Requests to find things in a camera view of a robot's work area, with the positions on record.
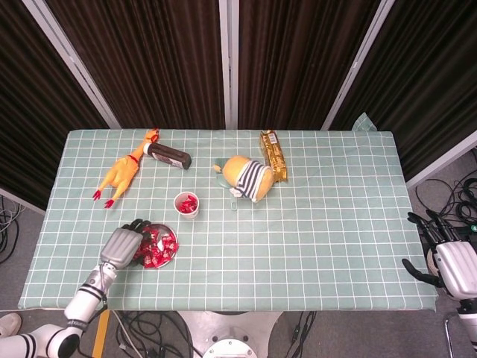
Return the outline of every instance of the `curtain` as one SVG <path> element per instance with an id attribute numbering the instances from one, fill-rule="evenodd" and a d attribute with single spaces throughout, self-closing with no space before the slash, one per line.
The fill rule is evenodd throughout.
<path id="1" fill-rule="evenodd" d="M 411 179 L 477 130 L 477 2 L 397 1 L 331 129 L 366 112 Z"/>
<path id="2" fill-rule="evenodd" d="M 0 187 L 45 209 L 68 132 L 107 126 L 21 1 L 0 28 Z"/>
<path id="3" fill-rule="evenodd" d="M 225 128 L 217 0 L 47 0 L 124 128 Z"/>
<path id="4" fill-rule="evenodd" d="M 320 129 L 379 0 L 241 0 L 238 127 Z"/>

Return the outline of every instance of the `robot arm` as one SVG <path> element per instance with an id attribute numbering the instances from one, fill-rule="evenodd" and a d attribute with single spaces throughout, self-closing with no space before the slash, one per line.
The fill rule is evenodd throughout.
<path id="1" fill-rule="evenodd" d="M 407 259 L 402 263 L 416 280 L 442 287 L 460 301 L 458 314 L 477 353 L 477 253 L 447 220 L 431 210 L 426 212 L 430 222 L 414 213 L 408 213 L 408 220 L 422 230 L 431 246 L 439 276 L 423 274 Z"/>
<path id="2" fill-rule="evenodd" d="M 65 309 L 66 327 L 46 324 L 31 333 L 0 339 L 0 357 L 5 358 L 69 358 L 78 348 L 88 324 L 107 307 L 107 292 L 123 269 L 133 259 L 139 247 L 144 227 L 150 222 L 137 219 L 117 228 L 101 251 L 101 263 L 89 274 Z"/>

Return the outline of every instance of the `red wrapped candy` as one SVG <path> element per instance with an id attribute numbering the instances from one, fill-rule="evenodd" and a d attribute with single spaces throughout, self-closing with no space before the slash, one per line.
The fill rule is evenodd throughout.
<path id="1" fill-rule="evenodd" d="M 192 195 L 187 195 L 187 199 L 179 206 L 179 211 L 182 214 L 190 214 L 197 209 L 197 199 Z"/>
<path id="2" fill-rule="evenodd" d="M 179 245 L 171 229 L 161 224 L 152 224 L 151 226 L 164 227 L 162 230 L 167 234 L 159 238 L 160 230 L 146 227 L 143 232 L 150 235 L 141 241 L 133 259 L 139 261 L 146 269 L 157 269 L 172 260 Z"/>

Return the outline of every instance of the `striped fabric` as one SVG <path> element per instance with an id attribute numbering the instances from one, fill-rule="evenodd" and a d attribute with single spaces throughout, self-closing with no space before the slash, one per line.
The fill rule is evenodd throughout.
<path id="1" fill-rule="evenodd" d="M 235 189 L 241 192 L 243 196 L 256 202 L 256 194 L 259 191 L 266 168 L 266 166 L 256 160 L 248 162 L 241 171 Z"/>

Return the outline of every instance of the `yellow table leg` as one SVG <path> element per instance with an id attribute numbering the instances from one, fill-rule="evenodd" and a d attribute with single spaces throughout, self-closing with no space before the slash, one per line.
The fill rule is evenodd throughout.
<path id="1" fill-rule="evenodd" d="M 99 316 L 98 329 L 96 330 L 95 347 L 92 350 L 94 358 L 101 358 L 103 355 L 104 340 L 106 339 L 107 322 L 110 319 L 110 311 L 106 310 Z"/>

